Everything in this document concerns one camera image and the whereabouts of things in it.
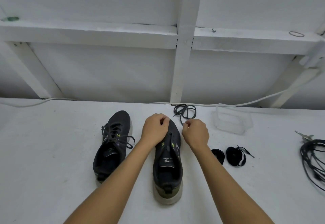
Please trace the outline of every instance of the shoe sole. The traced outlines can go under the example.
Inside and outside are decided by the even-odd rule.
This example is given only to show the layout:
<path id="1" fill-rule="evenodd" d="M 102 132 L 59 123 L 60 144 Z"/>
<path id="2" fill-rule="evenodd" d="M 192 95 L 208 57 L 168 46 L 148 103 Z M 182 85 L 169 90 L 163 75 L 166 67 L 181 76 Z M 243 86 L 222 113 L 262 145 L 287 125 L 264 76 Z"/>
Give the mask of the shoe sole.
<path id="1" fill-rule="evenodd" d="M 133 131 L 133 129 L 132 129 L 132 119 L 130 118 L 130 130 L 129 130 L 129 134 L 128 134 L 128 136 L 132 136 L 132 131 Z M 96 180 L 100 183 L 100 184 L 102 184 L 103 182 L 104 182 L 104 180 L 103 181 L 99 181 L 98 179 L 97 179 L 97 174 L 95 173 L 95 175 L 96 175 Z"/>
<path id="2" fill-rule="evenodd" d="M 181 186 L 179 187 L 178 192 L 176 193 L 175 196 L 171 198 L 163 198 L 157 191 L 157 186 L 155 184 L 155 181 L 152 180 L 152 186 L 153 186 L 153 196 L 157 200 L 157 202 L 163 204 L 163 205 L 172 205 L 176 202 L 178 202 L 181 197 L 182 197 L 182 192 L 183 192 L 183 181 L 181 181 Z"/>

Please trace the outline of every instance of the white cable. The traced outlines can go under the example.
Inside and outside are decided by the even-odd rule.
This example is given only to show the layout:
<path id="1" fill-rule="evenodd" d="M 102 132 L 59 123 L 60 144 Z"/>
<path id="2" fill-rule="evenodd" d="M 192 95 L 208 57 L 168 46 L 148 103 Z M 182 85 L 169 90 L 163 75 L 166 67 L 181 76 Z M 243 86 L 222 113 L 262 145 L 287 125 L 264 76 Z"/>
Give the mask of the white cable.
<path id="1" fill-rule="evenodd" d="M 24 106 L 15 105 L 15 104 L 12 104 L 12 103 L 6 103 L 6 102 L 2 102 L 2 101 L 0 101 L 0 104 L 7 105 L 7 106 L 11 106 L 11 107 L 33 107 L 33 106 L 40 105 L 42 103 L 46 103 L 46 102 L 51 101 L 51 100 L 78 101 L 78 100 L 69 99 L 69 98 L 48 98 L 48 99 L 42 100 L 42 101 L 40 101 L 38 103 L 34 103 L 34 104 L 30 104 L 30 105 L 24 105 Z"/>
<path id="2" fill-rule="evenodd" d="M 253 104 L 253 103 L 256 103 L 256 102 L 260 102 L 264 99 L 267 99 L 267 98 L 270 98 L 270 97 L 273 97 L 273 96 L 276 96 L 276 95 L 280 95 L 288 90 L 294 90 L 296 88 L 300 88 L 301 86 L 309 83 L 311 80 L 309 80 L 308 82 L 306 83 L 303 83 L 299 86 L 296 86 L 296 87 L 292 87 L 292 88 L 288 88 L 286 90 L 282 90 L 280 92 L 277 92 L 277 93 L 274 93 L 274 94 L 271 94 L 271 95 L 268 95 L 268 96 L 265 96 L 265 97 L 262 97 L 258 100 L 255 100 L 255 101 L 252 101 L 252 102 L 246 102 L 246 103 L 242 103 L 242 104 L 234 104 L 234 105 L 228 105 L 228 104 L 222 104 L 222 103 L 219 103 L 219 104 L 196 104 L 196 103 L 185 103 L 186 105 L 194 105 L 194 106 L 201 106 L 201 107 L 217 107 L 217 106 L 222 106 L 222 107 L 240 107 L 240 106 L 246 106 L 246 105 L 249 105 L 249 104 Z M 183 103 L 171 103 L 171 102 L 152 102 L 151 104 L 172 104 L 172 105 L 178 105 L 178 104 L 183 104 Z"/>

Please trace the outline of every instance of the dark gray sneaker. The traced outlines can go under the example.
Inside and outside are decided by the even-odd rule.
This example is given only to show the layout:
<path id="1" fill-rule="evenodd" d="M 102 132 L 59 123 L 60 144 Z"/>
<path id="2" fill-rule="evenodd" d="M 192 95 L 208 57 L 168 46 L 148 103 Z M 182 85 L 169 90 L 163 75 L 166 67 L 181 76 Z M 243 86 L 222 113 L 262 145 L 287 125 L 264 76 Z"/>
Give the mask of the dark gray sneaker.
<path id="1" fill-rule="evenodd" d="M 180 148 L 181 136 L 175 123 L 170 120 L 166 136 L 156 145 L 153 162 L 153 194 L 164 205 L 176 203 L 182 196 L 183 167 Z"/>
<path id="2" fill-rule="evenodd" d="M 121 164 L 126 156 L 126 148 L 132 134 L 132 122 L 126 111 L 118 111 L 102 126 L 103 143 L 96 153 L 93 170 L 102 183 Z"/>

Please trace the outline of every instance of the forearm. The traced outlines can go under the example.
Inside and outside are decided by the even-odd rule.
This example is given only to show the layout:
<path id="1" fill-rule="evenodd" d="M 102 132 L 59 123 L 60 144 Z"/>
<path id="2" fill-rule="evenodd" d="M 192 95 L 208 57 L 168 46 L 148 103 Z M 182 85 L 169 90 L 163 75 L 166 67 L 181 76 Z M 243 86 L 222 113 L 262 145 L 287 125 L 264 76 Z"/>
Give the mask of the forearm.
<path id="1" fill-rule="evenodd" d="M 117 169 L 71 214 L 65 224 L 116 224 L 151 149 L 145 142 L 139 141 Z"/>
<path id="2" fill-rule="evenodd" d="M 193 152 L 224 224 L 273 223 L 224 169 L 208 146 L 193 149 Z"/>

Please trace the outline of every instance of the plastic container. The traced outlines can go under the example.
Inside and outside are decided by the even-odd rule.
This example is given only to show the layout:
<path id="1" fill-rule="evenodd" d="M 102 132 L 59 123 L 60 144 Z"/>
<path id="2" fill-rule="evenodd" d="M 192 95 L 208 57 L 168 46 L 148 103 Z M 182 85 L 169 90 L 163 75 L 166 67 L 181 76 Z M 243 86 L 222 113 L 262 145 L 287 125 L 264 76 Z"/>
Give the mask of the plastic container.
<path id="1" fill-rule="evenodd" d="M 215 107 L 215 126 L 222 131 L 243 135 L 253 127 L 251 113 L 239 107 Z"/>

